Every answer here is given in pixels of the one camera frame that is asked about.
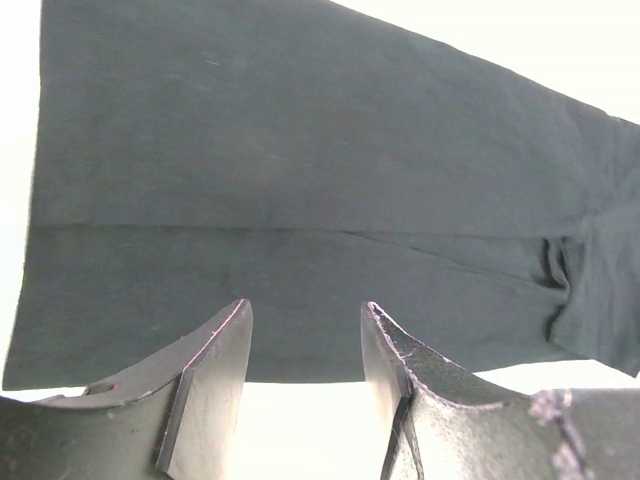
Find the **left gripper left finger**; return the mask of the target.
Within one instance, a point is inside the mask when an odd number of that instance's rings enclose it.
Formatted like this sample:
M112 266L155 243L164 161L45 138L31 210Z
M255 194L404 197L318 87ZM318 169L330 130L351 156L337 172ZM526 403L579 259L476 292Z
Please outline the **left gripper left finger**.
M80 396L3 398L2 478L227 478L252 327L239 300Z

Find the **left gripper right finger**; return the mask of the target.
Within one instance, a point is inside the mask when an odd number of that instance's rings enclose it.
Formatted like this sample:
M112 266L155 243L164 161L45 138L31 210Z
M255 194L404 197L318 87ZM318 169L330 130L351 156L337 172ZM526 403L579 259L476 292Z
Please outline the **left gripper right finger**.
M361 307L364 374L386 445L383 479L636 479L639 392L521 394Z

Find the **black t shirt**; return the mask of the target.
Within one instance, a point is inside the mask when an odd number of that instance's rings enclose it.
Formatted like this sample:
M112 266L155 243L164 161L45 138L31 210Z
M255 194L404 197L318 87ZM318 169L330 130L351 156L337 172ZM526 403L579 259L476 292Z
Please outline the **black t shirt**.
M374 301L458 365L639 371L639 128L331 1L46 1L8 390L254 311L248 377L363 376Z

